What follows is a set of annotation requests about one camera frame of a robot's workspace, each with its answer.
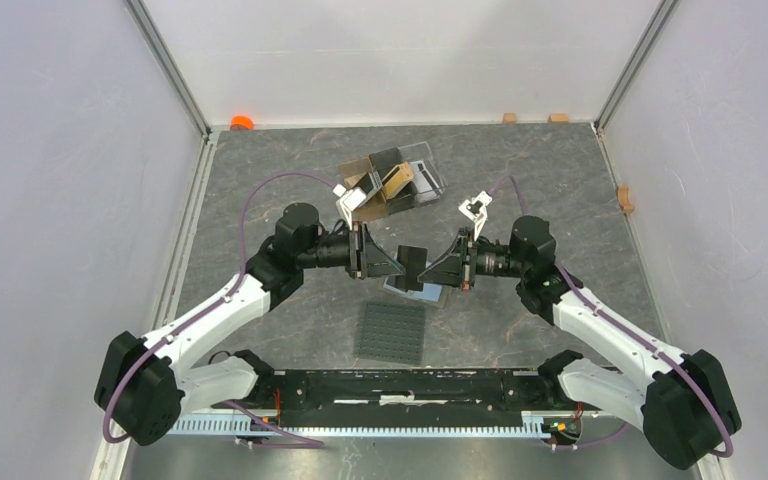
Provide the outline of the grey blue card holder wallet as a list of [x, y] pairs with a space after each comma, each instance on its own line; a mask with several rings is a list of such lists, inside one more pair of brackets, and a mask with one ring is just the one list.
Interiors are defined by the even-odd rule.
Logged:
[[394, 278], [386, 278], [380, 283], [380, 289], [390, 295], [423, 303], [432, 307], [442, 308], [445, 305], [451, 288], [439, 284], [426, 283], [421, 290], [403, 291], [395, 287]]

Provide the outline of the clear card stand tray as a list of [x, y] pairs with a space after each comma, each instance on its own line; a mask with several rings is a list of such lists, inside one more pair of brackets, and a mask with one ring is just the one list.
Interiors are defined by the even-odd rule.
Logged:
[[418, 142], [401, 146], [398, 150], [414, 175], [411, 181], [413, 206], [422, 207], [440, 201], [448, 183], [436, 167], [430, 145]]

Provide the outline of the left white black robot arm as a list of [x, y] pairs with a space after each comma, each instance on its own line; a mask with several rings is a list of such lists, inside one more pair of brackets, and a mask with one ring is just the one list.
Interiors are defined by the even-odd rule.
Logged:
[[247, 323], [274, 310], [304, 282], [304, 272], [340, 268], [353, 279], [401, 275], [405, 268], [358, 221], [328, 232], [307, 203], [286, 207], [257, 253], [216, 293], [181, 317], [142, 336], [125, 331], [109, 344], [94, 393], [103, 436], [150, 445], [183, 415], [227, 400], [266, 405], [273, 379], [236, 354], [207, 366], [197, 361]]

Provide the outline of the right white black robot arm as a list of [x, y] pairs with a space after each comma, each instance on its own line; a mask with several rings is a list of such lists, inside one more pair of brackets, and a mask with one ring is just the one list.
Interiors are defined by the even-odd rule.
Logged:
[[470, 290], [478, 276], [513, 278], [522, 305], [611, 364], [596, 365], [566, 350], [538, 369], [540, 400], [551, 408], [570, 401], [598, 408], [641, 431], [669, 465], [686, 470], [705, 456], [728, 458], [742, 427], [720, 361], [700, 349], [688, 354], [650, 335], [609, 308], [556, 258], [548, 221], [517, 218], [506, 244], [472, 230], [418, 279]]

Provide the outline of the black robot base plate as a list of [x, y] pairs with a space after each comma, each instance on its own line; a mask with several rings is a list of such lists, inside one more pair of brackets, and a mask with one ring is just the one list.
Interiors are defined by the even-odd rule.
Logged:
[[515, 427], [524, 412], [564, 416], [580, 405], [534, 369], [275, 371], [240, 399], [282, 427]]

